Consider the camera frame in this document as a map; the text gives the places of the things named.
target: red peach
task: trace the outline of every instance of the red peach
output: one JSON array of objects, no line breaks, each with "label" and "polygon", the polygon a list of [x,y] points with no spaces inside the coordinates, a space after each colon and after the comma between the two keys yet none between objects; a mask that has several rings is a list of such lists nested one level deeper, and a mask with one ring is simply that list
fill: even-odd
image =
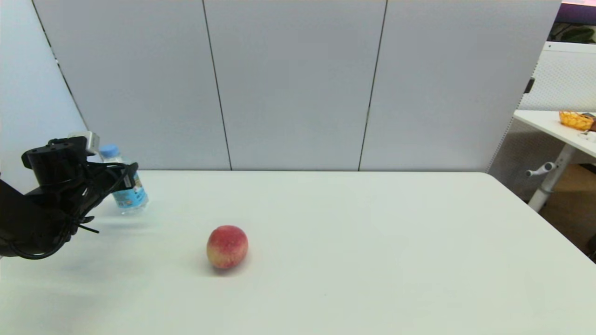
[{"label": "red peach", "polygon": [[236,226],[221,226],[215,229],[207,242],[207,258],[219,269],[238,265],[249,249],[249,240],[242,229]]}]

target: fruit basket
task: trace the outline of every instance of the fruit basket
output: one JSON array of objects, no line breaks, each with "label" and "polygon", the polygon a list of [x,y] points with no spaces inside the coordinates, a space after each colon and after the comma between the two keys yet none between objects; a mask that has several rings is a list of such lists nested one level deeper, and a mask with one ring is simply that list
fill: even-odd
[{"label": "fruit basket", "polygon": [[587,131],[594,123],[593,118],[569,110],[559,111],[559,119],[561,119],[561,123],[564,126],[575,128],[581,131]]}]

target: white desk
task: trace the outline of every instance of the white desk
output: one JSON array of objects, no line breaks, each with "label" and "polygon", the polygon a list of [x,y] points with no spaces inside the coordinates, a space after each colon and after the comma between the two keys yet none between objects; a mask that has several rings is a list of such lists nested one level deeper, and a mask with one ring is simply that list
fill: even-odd
[{"label": "white desk", "polygon": [[580,138],[578,135],[581,131],[563,126],[559,121],[558,111],[517,110],[513,117],[565,142],[565,146],[555,161],[557,168],[549,172],[528,204],[538,212],[544,206],[552,193],[552,189],[563,175],[575,151],[579,149],[596,157],[596,143]]},{"label": "white desk", "polygon": [[[2,260],[2,335],[596,333],[596,266],[482,173],[143,171],[138,217]],[[205,245],[242,227],[217,273]]]}]

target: white wall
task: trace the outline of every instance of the white wall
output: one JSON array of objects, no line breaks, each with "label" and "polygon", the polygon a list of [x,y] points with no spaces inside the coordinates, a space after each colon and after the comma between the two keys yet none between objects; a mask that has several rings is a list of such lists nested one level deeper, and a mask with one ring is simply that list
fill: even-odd
[{"label": "white wall", "polygon": [[0,1],[0,13],[0,172],[25,193],[38,185],[23,152],[86,128],[31,1]]}]

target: floor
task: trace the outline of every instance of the floor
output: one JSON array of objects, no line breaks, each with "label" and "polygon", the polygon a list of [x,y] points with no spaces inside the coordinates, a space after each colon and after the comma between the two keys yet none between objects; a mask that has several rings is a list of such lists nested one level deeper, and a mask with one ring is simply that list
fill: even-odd
[{"label": "floor", "polygon": [[540,215],[584,253],[596,234],[596,173],[569,165]]}]

